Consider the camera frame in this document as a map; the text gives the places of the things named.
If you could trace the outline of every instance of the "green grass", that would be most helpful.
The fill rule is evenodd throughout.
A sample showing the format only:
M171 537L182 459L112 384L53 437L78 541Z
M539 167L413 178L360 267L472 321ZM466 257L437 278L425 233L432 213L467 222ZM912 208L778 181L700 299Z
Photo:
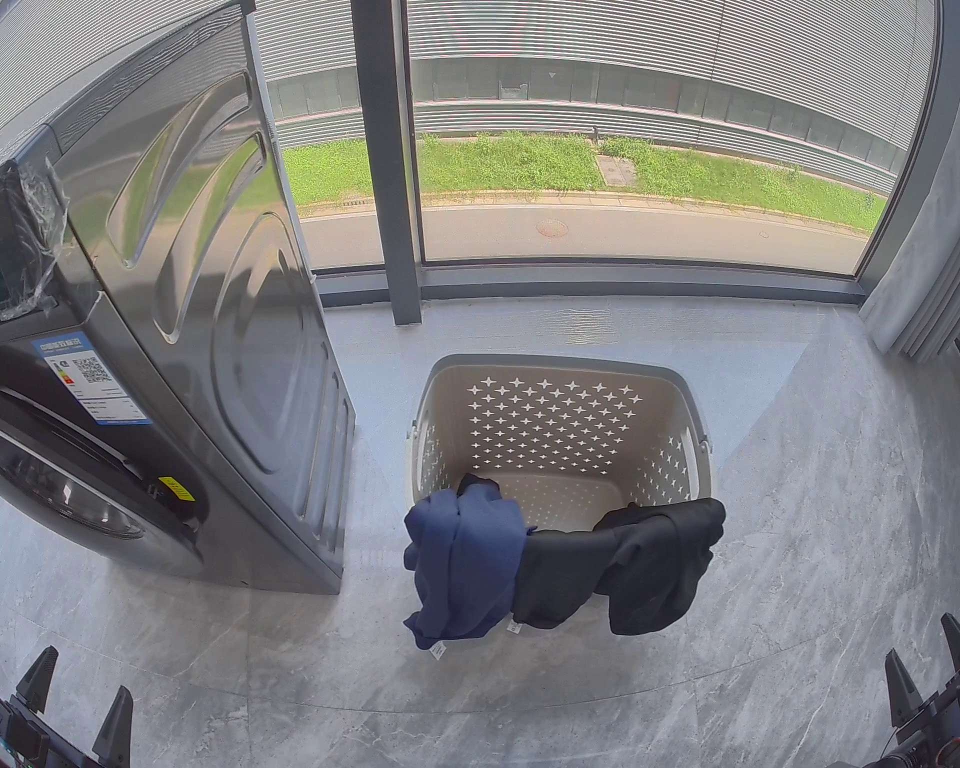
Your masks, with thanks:
M600 151L633 161L637 178L629 191L641 194L750 205L867 232L876 226L885 204L879 195L812 177L799 168L665 149L619 136L605 139ZM441 194L608 189L594 161L596 152L581 136L513 132L441 141L425 135L417 148L420 189ZM363 140L285 150L283 157L298 205L372 194Z
M283 151L297 205L340 202L373 194L367 142L344 139Z
M506 133L441 141L428 134L417 148L417 164L424 192L603 189L593 155L581 136Z
M605 155L628 157L637 192L753 205L872 231L886 201L872 192L818 179L797 167L771 166L694 150L669 150L642 139L603 142Z

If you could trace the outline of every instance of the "gray curtain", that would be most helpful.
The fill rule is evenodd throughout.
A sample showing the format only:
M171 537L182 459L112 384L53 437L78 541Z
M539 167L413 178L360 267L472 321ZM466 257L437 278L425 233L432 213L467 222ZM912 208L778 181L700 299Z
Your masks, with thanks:
M918 361L960 334L960 113L920 213L860 316L881 352Z

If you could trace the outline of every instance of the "building facade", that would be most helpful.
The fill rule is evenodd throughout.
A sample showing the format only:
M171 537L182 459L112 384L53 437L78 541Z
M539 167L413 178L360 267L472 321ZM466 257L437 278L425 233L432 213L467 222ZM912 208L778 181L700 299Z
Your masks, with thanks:
M65 74L216 5L20 0L0 125ZM259 0L285 146L363 135L348 0ZM797 164L892 189L920 116L934 0L409 0L419 132L578 132Z

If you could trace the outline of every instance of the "yellow warning sticker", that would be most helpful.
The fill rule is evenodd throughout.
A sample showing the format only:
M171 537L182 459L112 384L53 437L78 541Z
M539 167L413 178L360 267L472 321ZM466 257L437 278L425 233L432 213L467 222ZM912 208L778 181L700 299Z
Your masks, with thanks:
M161 483L163 483L163 485L165 485L167 488L173 491L174 496L176 496L180 501L196 501L197 500L193 497L193 493L191 493L186 488L184 488L174 478L158 477L157 480L159 480Z

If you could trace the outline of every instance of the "laundry basket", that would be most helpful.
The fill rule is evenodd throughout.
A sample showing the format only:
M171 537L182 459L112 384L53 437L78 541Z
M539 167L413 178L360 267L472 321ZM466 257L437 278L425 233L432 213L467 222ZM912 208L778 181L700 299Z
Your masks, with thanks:
M629 502L710 496L709 443L666 368L529 355L451 355L430 373L407 441L408 496L467 472L500 484L528 525L590 530Z

